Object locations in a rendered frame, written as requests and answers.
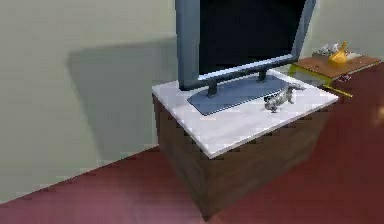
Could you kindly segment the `grey dog figurine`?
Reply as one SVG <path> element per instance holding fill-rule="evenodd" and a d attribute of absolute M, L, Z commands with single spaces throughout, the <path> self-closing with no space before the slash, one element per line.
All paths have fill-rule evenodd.
<path fill-rule="evenodd" d="M 290 104 L 293 104 L 293 91 L 294 90 L 305 90 L 305 87 L 293 83 L 286 87 L 284 87 L 280 92 L 266 96 L 264 98 L 264 107 L 267 110 L 270 110 L 272 113 L 276 113 L 279 106 L 284 104 L 285 102 L 289 102 Z"/>

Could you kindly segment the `white crumpled object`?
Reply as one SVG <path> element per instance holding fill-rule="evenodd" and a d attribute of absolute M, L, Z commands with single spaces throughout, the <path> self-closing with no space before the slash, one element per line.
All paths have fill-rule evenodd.
<path fill-rule="evenodd" d="M 334 53 L 336 53 L 339 50 L 339 44 L 325 44 L 324 46 L 320 47 L 319 49 L 315 50 L 313 52 L 313 55 L 320 55 L 320 56 L 330 56 Z"/>

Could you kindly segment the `brown cabinet with white top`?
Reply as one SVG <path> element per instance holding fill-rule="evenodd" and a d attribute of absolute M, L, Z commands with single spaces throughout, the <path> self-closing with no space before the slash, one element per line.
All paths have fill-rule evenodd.
<path fill-rule="evenodd" d="M 306 160 L 338 97 L 296 78 L 304 89 L 276 113 L 262 99 L 204 116 L 176 81 L 152 88 L 158 144 L 204 220 Z"/>

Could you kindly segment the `yellow figurine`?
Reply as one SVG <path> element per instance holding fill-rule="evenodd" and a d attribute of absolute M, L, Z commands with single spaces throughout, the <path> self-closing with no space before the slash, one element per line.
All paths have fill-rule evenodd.
<path fill-rule="evenodd" d="M 347 42 L 344 41 L 341 45 L 334 44 L 331 48 L 332 54 L 328 57 L 330 63 L 344 64 L 347 62 Z"/>

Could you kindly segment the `grey flat television set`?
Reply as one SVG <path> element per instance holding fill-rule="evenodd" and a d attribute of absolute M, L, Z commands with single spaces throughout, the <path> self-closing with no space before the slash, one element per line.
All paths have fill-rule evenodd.
<path fill-rule="evenodd" d="M 296 62 L 317 0 L 174 0 L 178 82 L 202 115 L 273 95 Z"/>

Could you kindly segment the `brown side table yellow frame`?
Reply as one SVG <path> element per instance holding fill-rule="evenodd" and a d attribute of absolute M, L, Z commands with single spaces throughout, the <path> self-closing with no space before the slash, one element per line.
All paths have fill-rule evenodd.
<path fill-rule="evenodd" d="M 332 62 L 326 56 L 307 57 L 293 63 L 288 70 L 288 75 L 293 77 L 297 71 L 302 72 L 323 80 L 322 86 L 324 88 L 352 97 L 352 94 L 332 87 L 332 83 L 336 80 L 344 81 L 348 75 L 380 63 L 380 59 L 364 55 L 357 55 L 352 58 L 348 55 L 346 60 L 341 63 Z"/>

